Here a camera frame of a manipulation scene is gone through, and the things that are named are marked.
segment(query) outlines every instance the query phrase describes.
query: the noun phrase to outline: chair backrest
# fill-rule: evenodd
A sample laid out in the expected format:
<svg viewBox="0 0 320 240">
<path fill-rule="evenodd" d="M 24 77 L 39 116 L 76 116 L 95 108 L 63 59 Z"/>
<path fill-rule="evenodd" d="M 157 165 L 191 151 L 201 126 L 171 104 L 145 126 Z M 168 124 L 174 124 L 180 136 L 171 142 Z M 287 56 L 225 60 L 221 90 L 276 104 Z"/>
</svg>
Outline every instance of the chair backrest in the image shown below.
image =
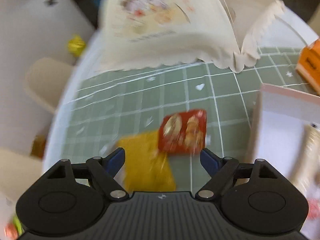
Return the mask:
<svg viewBox="0 0 320 240">
<path fill-rule="evenodd" d="M 52 58 L 37 60 L 25 76 L 26 93 L 54 114 L 72 68 L 71 65 Z"/>
<path fill-rule="evenodd" d="M 0 148 L 0 192 L 16 202 L 42 174 L 42 162 L 11 150 Z"/>
</svg>

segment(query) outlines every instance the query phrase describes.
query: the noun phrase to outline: yellow crumpled object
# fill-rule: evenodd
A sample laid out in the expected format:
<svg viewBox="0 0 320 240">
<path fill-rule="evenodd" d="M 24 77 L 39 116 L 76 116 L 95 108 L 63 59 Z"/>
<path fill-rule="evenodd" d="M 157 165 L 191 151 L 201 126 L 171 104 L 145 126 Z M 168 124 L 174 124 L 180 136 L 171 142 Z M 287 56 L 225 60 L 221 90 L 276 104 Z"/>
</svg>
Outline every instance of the yellow crumpled object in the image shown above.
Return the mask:
<svg viewBox="0 0 320 240">
<path fill-rule="evenodd" d="M 74 57 L 80 57 L 85 49 L 85 46 L 85 41 L 79 35 L 74 35 L 73 38 L 68 42 L 68 51 Z"/>
<path fill-rule="evenodd" d="M 133 191 L 175 191 L 176 184 L 166 153 L 158 151 L 158 131 L 122 137 L 125 150 L 124 187 Z"/>
</svg>

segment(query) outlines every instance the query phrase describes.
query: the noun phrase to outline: orange box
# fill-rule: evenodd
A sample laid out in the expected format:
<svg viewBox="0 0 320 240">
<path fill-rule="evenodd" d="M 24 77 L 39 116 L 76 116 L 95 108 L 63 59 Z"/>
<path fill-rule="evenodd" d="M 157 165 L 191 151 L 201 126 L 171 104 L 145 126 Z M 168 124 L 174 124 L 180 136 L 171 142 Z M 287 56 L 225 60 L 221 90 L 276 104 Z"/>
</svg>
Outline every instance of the orange box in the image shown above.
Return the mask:
<svg viewBox="0 0 320 240">
<path fill-rule="evenodd" d="M 302 50 L 296 71 L 320 95 L 320 39 Z"/>
</svg>

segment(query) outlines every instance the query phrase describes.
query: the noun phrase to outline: yellow object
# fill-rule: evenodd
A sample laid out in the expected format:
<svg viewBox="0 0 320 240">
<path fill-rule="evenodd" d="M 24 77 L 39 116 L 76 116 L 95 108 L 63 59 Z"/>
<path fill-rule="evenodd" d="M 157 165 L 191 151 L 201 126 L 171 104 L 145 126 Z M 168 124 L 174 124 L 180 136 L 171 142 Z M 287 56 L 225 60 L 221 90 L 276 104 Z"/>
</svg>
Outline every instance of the yellow object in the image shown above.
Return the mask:
<svg viewBox="0 0 320 240">
<path fill-rule="evenodd" d="M 68 42 L 68 51 L 74 57 L 80 57 L 85 49 L 85 46 L 85 41 L 79 35 L 74 35 L 73 38 Z"/>
<path fill-rule="evenodd" d="M 132 191 L 175 191 L 176 184 L 166 153 L 158 152 L 158 131 L 122 137 L 125 150 L 124 186 Z"/>
<path fill-rule="evenodd" d="M 296 70 L 320 95 L 320 39 L 302 50 Z"/>
</svg>

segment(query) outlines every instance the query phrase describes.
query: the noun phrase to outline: beige bag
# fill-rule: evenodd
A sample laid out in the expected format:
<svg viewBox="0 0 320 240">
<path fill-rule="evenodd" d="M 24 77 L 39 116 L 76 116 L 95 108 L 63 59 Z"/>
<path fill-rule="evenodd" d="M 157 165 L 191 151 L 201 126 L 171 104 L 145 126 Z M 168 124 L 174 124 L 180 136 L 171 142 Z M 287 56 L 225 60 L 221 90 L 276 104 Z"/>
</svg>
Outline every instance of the beige bag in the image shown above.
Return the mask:
<svg viewBox="0 0 320 240">
<path fill-rule="evenodd" d="M 239 73 L 256 63 L 257 40 L 283 8 L 278 0 L 107 0 L 100 70 L 199 58 Z"/>
</svg>

